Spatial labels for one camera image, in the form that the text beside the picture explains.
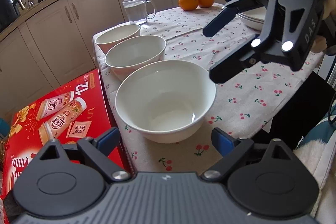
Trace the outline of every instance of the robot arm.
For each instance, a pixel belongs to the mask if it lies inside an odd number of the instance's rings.
[[[210,78],[224,83],[256,62],[276,62],[298,71],[305,62],[318,31],[323,30],[330,49],[335,45],[334,33],[323,22],[325,0],[226,0],[223,10],[203,28],[212,37],[237,13],[267,8],[260,35],[246,40],[237,49],[210,68]]]

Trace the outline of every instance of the mug handle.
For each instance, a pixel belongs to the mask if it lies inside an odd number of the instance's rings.
[[[147,15],[147,19],[152,19],[152,18],[154,18],[155,15],[156,15],[156,7],[155,7],[155,5],[154,5],[154,2],[151,1],[151,0],[145,0],[145,2],[146,2],[146,3],[150,2],[150,3],[153,5],[153,8],[154,8],[154,14],[153,14],[153,16],[152,16],[152,17],[149,17],[149,16]]]

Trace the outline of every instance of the cabinet handle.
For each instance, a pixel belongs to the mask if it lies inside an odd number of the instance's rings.
[[[66,6],[64,7],[64,10],[65,10],[65,12],[66,12],[66,14],[67,14],[67,17],[68,17],[68,19],[69,19],[70,23],[72,23],[72,20],[71,20],[71,17],[70,17],[70,14],[69,14],[68,8],[67,8]]]
[[[79,15],[77,13],[77,9],[76,9],[74,3],[72,3],[72,8],[73,8],[73,11],[75,12],[75,15],[76,15],[77,19],[79,19]]]

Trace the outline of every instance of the table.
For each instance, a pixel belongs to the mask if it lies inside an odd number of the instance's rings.
[[[235,18],[214,37],[204,37],[202,27],[220,12],[221,6],[214,4],[211,8],[190,12],[177,7],[158,12],[142,26],[141,34],[166,39],[166,60],[188,60],[209,69],[256,32]],[[93,43],[104,32],[96,34]],[[197,171],[200,174],[207,170],[221,159],[211,145],[214,127],[235,138],[252,137],[289,101],[322,57],[322,53],[311,52],[298,72],[277,63],[260,62],[243,70],[225,84],[216,85],[214,105],[194,135],[179,143],[160,144],[142,137],[118,117],[115,95],[121,82],[105,64],[105,54],[94,46],[109,104],[132,163],[138,171],[154,172]]]

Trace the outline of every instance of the black fabric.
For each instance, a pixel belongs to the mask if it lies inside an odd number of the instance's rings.
[[[302,136],[327,113],[334,93],[335,90],[313,72],[275,115],[270,133],[261,130],[252,139],[256,143],[269,143],[273,138],[280,138],[293,150]]]

